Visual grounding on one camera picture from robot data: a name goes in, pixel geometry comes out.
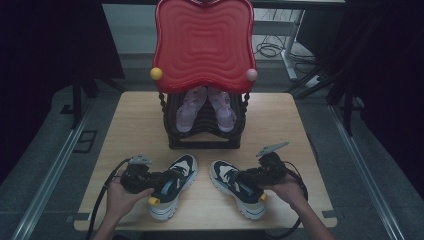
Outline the white desk leg frame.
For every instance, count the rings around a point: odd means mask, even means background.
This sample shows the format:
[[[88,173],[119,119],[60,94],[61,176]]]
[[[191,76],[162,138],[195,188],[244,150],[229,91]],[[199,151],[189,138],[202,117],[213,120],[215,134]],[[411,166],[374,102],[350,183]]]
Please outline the white desk leg frame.
[[[291,81],[298,79],[291,59],[292,49],[300,27],[303,10],[255,8],[253,49],[258,59],[284,63]]]

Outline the red and black shoe rack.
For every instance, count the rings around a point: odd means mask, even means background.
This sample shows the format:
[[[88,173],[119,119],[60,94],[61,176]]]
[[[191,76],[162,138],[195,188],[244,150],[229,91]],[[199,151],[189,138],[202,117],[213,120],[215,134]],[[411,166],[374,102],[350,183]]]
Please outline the red and black shoe rack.
[[[246,123],[249,92],[257,79],[249,0],[160,0],[157,46],[150,71],[172,149],[237,149]],[[190,90],[224,91],[236,116],[223,131],[208,100],[183,132],[177,111]]]

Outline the purple child's shoe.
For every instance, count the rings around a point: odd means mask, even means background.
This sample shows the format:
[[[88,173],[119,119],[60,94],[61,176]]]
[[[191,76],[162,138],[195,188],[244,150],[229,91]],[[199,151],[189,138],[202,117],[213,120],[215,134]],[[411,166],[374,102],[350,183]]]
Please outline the purple child's shoe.
[[[206,98],[207,89],[205,87],[197,87],[186,93],[183,104],[176,113],[176,128],[178,131],[186,133],[192,129]]]
[[[209,87],[208,100],[215,111],[218,128],[222,132],[232,131],[235,126],[237,116],[231,108],[229,93]]]

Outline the metal floor rail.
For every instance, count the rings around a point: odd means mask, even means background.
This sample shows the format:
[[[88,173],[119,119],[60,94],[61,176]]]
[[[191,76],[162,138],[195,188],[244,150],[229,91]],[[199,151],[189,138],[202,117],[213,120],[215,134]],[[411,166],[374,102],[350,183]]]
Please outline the metal floor rail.
[[[65,143],[62,145],[61,150],[52,162],[52,165],[48,169],[25,214],[16,227],[11,240],[30,239],[88,121],[93,105],[94,100],[91,99],[83,106],[81,120],[68,134]]]
[[[344,128],[341,114],[334,106],[329,106],[329,111],[331,113],[334,123],[336,124],[342,141],[346,146],[353,163],[358,169],[358,174],[360,175],[360,178],[364,183],[368,195],[370,196],[370,199],[380,217],[380,220],[390,240],[405,240],[405,235],[403,234],[391,207],[389,206],[385,197],[381,193],[374,177],[372,176],[355,140],[352,136],[348,134],[347,130]]]

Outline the person's left hand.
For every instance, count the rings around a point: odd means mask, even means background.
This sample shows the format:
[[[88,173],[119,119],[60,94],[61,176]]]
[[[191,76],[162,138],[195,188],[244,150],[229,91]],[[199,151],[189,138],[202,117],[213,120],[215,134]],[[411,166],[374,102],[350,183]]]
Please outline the person's left hand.
[[[121,219],[127,215],[141,199],[151,195],[153,188],[148,188],[140,193],[128,193],[121,184],[121,173],[116,174],[107,189],[107,217]]]

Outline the navy and white sneaker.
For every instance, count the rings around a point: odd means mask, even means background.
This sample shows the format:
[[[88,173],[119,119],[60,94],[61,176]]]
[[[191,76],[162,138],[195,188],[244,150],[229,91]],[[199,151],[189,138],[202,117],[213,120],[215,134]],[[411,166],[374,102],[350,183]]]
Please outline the navy and white sneaker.
[[[180,194],[186,190],[197,177],[197,160],[193,155],[182,155],[175,160],[167,170],[175,171],[177,177],[169,180],[170,186],[167,192],[156,192],[154,190],[148,200],[149,214],[159,221],[166,221],[174,215],[179,204]]]
[[[261,188],[241,187],[239,185],[240,180],[251,178],[237,178],[236,173],[238,171],[242,170],[228,162],[217,160],[210,166],[209,177],[219,191],[234,198],[239,212],[244,217],[252,220],[260,219],[266,210],[266,194]]]

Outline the white power strip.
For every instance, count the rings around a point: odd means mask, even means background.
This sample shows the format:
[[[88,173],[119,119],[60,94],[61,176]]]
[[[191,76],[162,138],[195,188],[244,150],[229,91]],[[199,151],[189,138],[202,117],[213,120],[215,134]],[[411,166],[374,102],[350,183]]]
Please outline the white power strip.
[[[312,77],[306,84],[305,86],[307,88],[311,88],[314,87],[315,85],[317,85],[318,83],[320,83],[323,80],[323,78],[319,75],[315,75],[314,77]]]

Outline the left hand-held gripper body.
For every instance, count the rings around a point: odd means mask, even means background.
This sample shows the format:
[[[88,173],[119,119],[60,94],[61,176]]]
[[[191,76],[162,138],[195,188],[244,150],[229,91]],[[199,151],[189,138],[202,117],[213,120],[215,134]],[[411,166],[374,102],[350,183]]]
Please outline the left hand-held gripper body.
[[[149,173],[150,159],[142,153],[132,157],[121,175],[120,183],[126,191],[132,194],[140,193],[146,189],[153,188],[155,183]]]

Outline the person's right hand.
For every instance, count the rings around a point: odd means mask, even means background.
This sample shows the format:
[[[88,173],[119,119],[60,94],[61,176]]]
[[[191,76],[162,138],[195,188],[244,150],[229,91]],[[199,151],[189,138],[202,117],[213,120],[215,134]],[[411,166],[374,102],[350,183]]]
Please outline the person's right hand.
[[[306,201],[303,191],[296,180],[287,175],[283,180],[275,185],[271,185],[269,190],[274,191],[283,201],[288,203],[293,210]]]

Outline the black metal stand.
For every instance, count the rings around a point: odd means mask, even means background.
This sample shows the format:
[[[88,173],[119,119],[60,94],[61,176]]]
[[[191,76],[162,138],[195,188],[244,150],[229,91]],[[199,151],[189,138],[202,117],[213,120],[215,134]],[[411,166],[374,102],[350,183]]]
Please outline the black metal stand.
[[[127,90],[126,87],[119,84],[111,76],[101,74],[95,70],[73,70],[70,73],[62,73],[61,78],[71,86],[72,90],[72,104],[65,105],[61,110],[61,114],[71,114],[73,116],[72,129],[75,129],[82,121],[82,93],[85,93],[89,98],[96,98],[99,95],[97,80],[120,93]]]
[[[331,89],[326,96],[326,102],[330,106],[334,106],[343,101],[342,128],[348,135],[351,135],[353,85],[355,82],[354,68],[380,22],[380,17],[374,14],[368,15],[331,58],[314,67],[309,73],[289,87],[286,93],[293,94],[295,99],[303,99],[331,85]],[[318,73],[326,73],[327,76],[313,87],[298,92],[299,88],[305,86]]]

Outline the dark curtain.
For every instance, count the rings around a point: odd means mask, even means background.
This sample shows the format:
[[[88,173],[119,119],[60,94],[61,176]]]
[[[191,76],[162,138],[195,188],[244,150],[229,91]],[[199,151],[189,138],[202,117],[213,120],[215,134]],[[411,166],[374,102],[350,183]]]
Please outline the dark curtain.
[[[346,0],[308,10],[299,42],[331,58],[370,14],[381,18],[354,68],[361,118],[424,199],[424,0]]]
[[[43,124],[53,95],[75,81],[124,73],[103,0],[0,0],[0,184]]]

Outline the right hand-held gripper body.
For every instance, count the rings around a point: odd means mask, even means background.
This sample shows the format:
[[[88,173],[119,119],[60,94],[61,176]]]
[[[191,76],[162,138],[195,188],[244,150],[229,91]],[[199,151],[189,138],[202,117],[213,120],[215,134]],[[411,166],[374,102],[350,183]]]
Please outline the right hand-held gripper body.
[[[276,150],[287,146],[288,141],[274,145],[264,146],[256,156],[259,158],[260,167],[257,174],[257,182],[263,185],[274,185],[279,183],[286,175],[286,166]]]

